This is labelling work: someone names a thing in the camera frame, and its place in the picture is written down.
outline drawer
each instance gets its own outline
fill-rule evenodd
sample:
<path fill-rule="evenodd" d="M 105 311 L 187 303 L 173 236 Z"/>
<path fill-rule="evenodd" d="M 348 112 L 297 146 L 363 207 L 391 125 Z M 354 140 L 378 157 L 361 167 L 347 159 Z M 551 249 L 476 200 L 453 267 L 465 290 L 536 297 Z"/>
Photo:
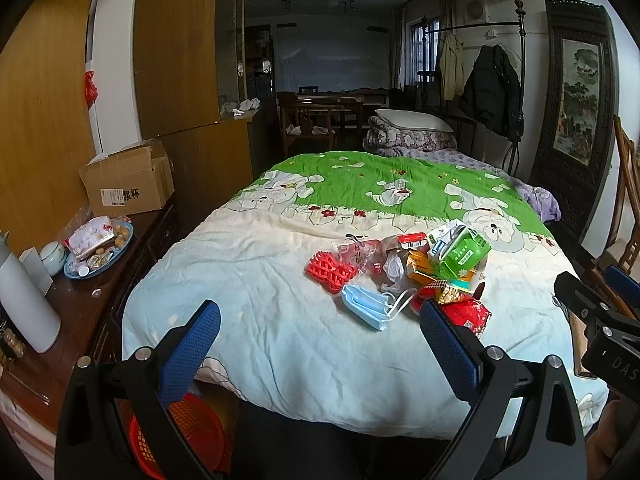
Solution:
<path fill-rule="evenodd" d="M 92 358 L 98 363 L 114 363 L 122 358 L 121 336 L 110 330 L 108 324 L 104 324 L 98 332 L 94 348 L 91 352 Z"/>
<path fill-rule="evenodd" d="M 175 205 L 172 204 L 146 243 L 156 260 L 162 258 L 177 241 L 178 232 L 180 232 L 180 220 Z"/>
<path fill-rule="evenodd" d="M 123 286 L 118 294 L 116 295 L 115 300 L 111 305 L 111 309 L 109 312 L 109 316 L 113 319 L 113 322 L 117 327 L 122 326 L 122 314 L 124 313 L 124 307 L 127 304 L 127 300 L 129 299 L 129 295 L 133 288 L 140 282 L 142 278 L 146 276 L 146 274 L 151 270 L 151 267 L 154 266 L 156 260 L 151 256 L 151 253 L 146 247 L 142 247 L 140 254 L 138 255 L 136 261 L 131 266 L 130 271 L 130 281 L 127 286 Z"/>

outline blue face mask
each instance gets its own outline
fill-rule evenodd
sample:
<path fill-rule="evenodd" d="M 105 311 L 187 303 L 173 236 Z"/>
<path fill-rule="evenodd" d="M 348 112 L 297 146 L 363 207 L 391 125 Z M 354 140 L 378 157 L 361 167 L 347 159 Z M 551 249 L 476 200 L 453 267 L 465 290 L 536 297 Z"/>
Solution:
<path fill-rule="evenodd" d="M 342 288 L 342 301 L 354 314 L 369 323 L 376 330 L 384 330 L 386 324 L 406 307 L 414 298 L 416 290 L 409 288 L 397 300 L 389 292 L 380 294 L 359 285 L 345 285 Z"/>

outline black jacket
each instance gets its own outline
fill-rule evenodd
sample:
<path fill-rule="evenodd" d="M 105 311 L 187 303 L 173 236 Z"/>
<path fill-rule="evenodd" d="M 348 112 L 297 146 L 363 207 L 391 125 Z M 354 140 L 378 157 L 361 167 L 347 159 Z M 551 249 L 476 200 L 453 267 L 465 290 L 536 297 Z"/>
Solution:
<path fill-rule="evenodd" d="M 460 110 L 500 136 L 518 136 L 520 81 L 500 46 L 483 45 L 460 98 Z"/>

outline beige jacket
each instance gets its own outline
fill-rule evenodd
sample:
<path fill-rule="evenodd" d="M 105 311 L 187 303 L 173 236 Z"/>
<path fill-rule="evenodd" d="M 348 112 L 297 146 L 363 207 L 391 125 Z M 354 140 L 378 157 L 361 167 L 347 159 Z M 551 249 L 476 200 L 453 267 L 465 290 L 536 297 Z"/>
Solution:
<path fill-rule="evenodd" d="M 456 95 L 462 95 L 465 89 L 465 70 L 462 67 L 462 45 L 455 34 L 449 34 L 444 40 L 440 56 L 442 74 L 442 98 L 453 101 Z"/>

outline metal screw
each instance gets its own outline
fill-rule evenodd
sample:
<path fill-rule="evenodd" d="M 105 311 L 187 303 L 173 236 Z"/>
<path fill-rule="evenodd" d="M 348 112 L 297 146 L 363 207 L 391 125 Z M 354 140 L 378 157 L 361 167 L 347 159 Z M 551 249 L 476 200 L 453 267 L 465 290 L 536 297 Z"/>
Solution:
<path fill-rule="evenodd" d="M 486 349 L 486 354 L 494 361 L 499 361 L 504 357 L 504 352 L 497 346 L 489 346 L 489 348 Z"/>
<path fill-rule="evenodd" d="M 78 368 L 87 368 L 91 364 L 91 358 L 88 355 L 83 355 L 78 359 Z"/>
<path fill-rule="evenodd" d="M 143 346 L 142 348 L 138 348 L 136 350 L 136 359 L 138 361 L 146 361 L 151 357 L 151 352 L 152 350 L 148 346 Z"/>
<path fill-rule="evenodd" d="M 557 355 L 550 355 L 546 360 L 549 361 L 549 364 L 552 365 L 553 368 L 559 368 L 562 366 L 562 359 Z"/>

